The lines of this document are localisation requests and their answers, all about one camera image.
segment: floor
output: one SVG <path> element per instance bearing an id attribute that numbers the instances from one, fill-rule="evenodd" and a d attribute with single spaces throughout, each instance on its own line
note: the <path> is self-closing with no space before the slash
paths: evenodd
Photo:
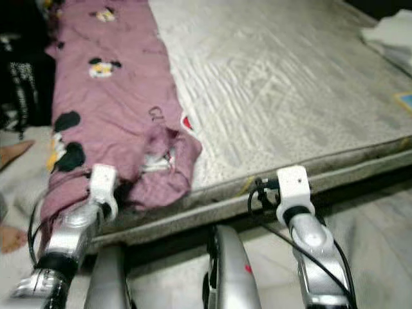
<path id="1" fill-rule="evenodd" d="M 326 222 L 344 249 L 362 309 L 412 308 L 412 180 L 334 205 Z M 241 233 L 263 309 L 304 308 L 290 248 L 254 228 Z M 198 247 L 134 268 L 129 275 L 139 309 L 201 309 L 207 269 Z M 26 248 L 1 256 L 0 298 L 30 270 Z M 89 277 L 77 276 L 68 308 L 82 308 Z"/>

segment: quilted mattress surface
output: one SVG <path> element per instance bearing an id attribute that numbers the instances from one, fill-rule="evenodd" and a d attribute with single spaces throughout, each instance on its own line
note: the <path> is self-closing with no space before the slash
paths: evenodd
<path id="1" fill-rule="evenodd" d="M 190 195 L 158 211 L 126 212 L 100 240 L 236 203 L 253 176 L 285 165 L 304 164 L 321 191 L 412 164 L 412 118 L 393 100 L 412 90 L 412 80 L 362 43 L 359 30 L 375 21 L 352 7 L 331 0 L 150 5 L 203 152 Z M 230 216 L 218 213 L 189 225 Z"/>

